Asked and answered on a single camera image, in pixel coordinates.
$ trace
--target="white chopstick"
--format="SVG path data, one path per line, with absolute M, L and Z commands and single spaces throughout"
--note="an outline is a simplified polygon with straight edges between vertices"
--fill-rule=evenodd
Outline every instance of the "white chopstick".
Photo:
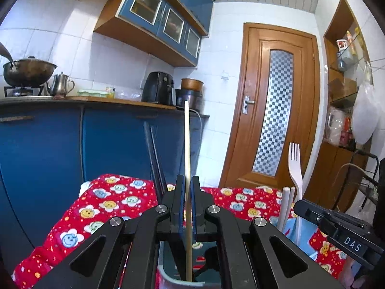
M 191 163 L 190 163 L 190 112 L 189 102 L 184 101 L 184 177 L 186 202 L 184 209 L 186 212 L 186 280 L 193 280 L 193 230 L 191 227 Z
M 286 215 L 284 218 L 282 230 L 285 229 L 286 223 L 288 221 L 290 210 L 291 210 L 291 204 L 293 203 L 293 200 L 294 200 L 294 194 L 295 194 L 295 187 L 293 186 L 290 188 L 289 204 L 288 204 L 288 208 L 286 210 Z
M 283 231 L 283 222 L 284 222 L 284 217 L 286 215 L 286 211 L 288 208 L 289 196 L 290 196 L 290 188 L 284 187 L 282 189 L 281 208 L 280 208 L 280 214 L 278 215 L 278 223 L 277 223 L 277 229 L 280 232 Z

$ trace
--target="brown pot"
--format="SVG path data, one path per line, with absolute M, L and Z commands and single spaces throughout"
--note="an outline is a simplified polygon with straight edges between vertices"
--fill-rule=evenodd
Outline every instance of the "brown pot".
M 202 92 L 203 82 L 191 78 L 182 78 L 182 85 L 180 87 L 182 89 Z

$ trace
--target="red tablecloth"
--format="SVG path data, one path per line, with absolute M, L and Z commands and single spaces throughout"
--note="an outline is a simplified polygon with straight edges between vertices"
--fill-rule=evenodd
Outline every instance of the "red tablecloth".
M 229 209 L 237 217 L 251 220 L 262 216 L 271 222 L 278 219 L 282 196 L 278 190 L 265 186 L 203 190 L 213 195 L 218 206 Z M 12 279 L 19 288 L 31 288 L 109 218 L 137 217 L 155 205 L 157 198 L 152 181 L 111 174 L 100 176 L 53 226 L 43 246 L 34 249 L 16 267 Z M 330 246 L 320 231 L 309 242 L 319 251 L 317 263 L 337 278 L 346 255 Z

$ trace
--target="cartoon flower print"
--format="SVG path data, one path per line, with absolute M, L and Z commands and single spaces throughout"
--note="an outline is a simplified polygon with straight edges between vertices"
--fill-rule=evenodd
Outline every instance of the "cartoon flower print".
M 278 223 L 278 216 L 270 216 L 269 221 L 273 225 L 276 225 Z
M 338 254 L 338 257 L 340 258 L 340 260 L 345 260 L 348 256 L 342 252 L 341 250 L 337 251 L 336 252 Z
M 192 248 L 194 250 L 198 250 L 198 249 L 201 249 L 203 247 L 203 243 L 202 242 L 195 242 L 193 245 L 192 245 Z
M 120 178 L 116 178 L 115 176 L 111 176 L 111 177 L 106 177 L 104 180 L 109 184 L 114 184 L 114 183 L 117 183 L 120 180 Z
M 325 271 L 327 271 L 330 275 L 333 273 L 332 266 L 330 264 L 323 264 L 321 267 L 325 269 Z
M 111 192 L 108 192 L 103 188 L 94 189 L 92 192 L 94 192 L 95 196 L 97 196 L 100 199 L 104 199 L 111 195 Z
M 243 188 L 243 194 L 252 196 L 254 194 L 254 190 L 249 189 L 249 188 Z
M 111 200 L 104 201 L 103 203 L 100 203 L 99 206 L 109 213 L 119 208 L 118 204 L 115 201 Z
M 135 189 L 141 189 L 142 187 L 145 187 L 146 183 L 143 180 L 136 179 L 132 183 L 130 183 L 130 187 L 135 187 Z
M 320 253 L 324 256 L 328 256 L 328 250 L 329 250 L 330 243 L 327 241 L 324 241 L 322 243 L 322 248 L 320 248 Z
M 261 211 L 256 210 L 255 208 L 249 208 L 249 209 L 247 210 L 247 215 L 248 215 L 250 218 L 260 217 L 260 216 L 261 216 Z
M 173 184 L 167 184 L 167 191 L 172 191 L 175 189 L 175 186 Z
M 247 197 L 245 195 L 243 195 L 242 193 L 237 193 L 235 195 L 235 200 L 246 202 Z
M 120 195 L 122 192 L 127 191 L 127 187 L 123 184 L 116 184 L 115 186 L 111 187 L 110 190 L 115 191 L 118 195 Z
M 97 231 L 104 223 L 100 221 L 91 222 L 89 225 L 84 226 L 84 231 L 89 232 L 91 235 Z
M 136 204 L 139 204 L 142 202 L 138 197 L 136 196 L 130 196 L 122 200 L 122 204 L 127 204 L 128 206 L 136 206 Z
M 237 203 L 237 202 L 232 202 L 232 203 L 230 204 L 230 208 L 231 208 L 232 210 L 234 210 L 234 211 L 240 212 L 240 211 L 243 210 L 243 203 L 242 203 L 242 202 L 239 202 L 239 203 Z
M 84 236 L 80 233 L 77 233 L 76 229 L 70 229 L 69 231 L 64 231 L 60 234 L 60 239 L 62 240 L 63 246 L 66 248 L 76 247 L 77 244 L 84 240 Z
M 266 203 L 265 202 L 255 201 L 254 205 L 255 205 L 256 208 L 261 208 L 263 210 L 266 209 Z
M 263 189 L 264 192 L 273 193 L 273 189 L 271 189 L 268 186 L 260 186 L 260 187 L 257 187 L 257 189 Z
M 232 195 L 232 189 L 230 188 L 222 188 L 221 193 L 223 193 L 225 196 L 231 196 Z
M 80 216 L 83 218 L 94 218 L 95 215 L 98 215 L 100 211 L 97 208 L 94 208 L 93 205 L 89 204 L 84 208 L 79 210 Z

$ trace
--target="gas stove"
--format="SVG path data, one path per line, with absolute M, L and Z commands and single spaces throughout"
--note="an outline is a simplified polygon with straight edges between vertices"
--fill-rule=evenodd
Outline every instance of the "gas stove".
M 44 86 L 37 87 L 12 87 L 4 86 L 4 96 L 7 97 L 29 97 L 41 96 Z

